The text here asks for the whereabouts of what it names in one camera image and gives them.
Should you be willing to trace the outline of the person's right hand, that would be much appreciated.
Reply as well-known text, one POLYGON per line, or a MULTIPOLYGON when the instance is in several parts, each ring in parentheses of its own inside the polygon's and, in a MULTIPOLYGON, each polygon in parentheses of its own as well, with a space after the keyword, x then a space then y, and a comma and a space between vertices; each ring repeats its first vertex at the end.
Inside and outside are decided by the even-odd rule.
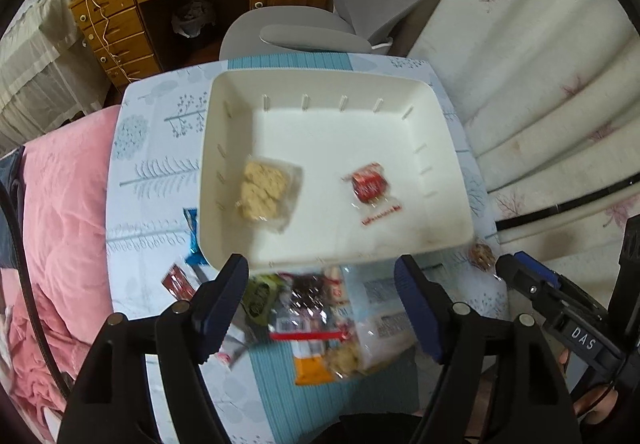
POLYGON ((598 386, 574 403, 574 412, 588 424, 600 424, 612 412, 617 399, 612 386, 598 386))

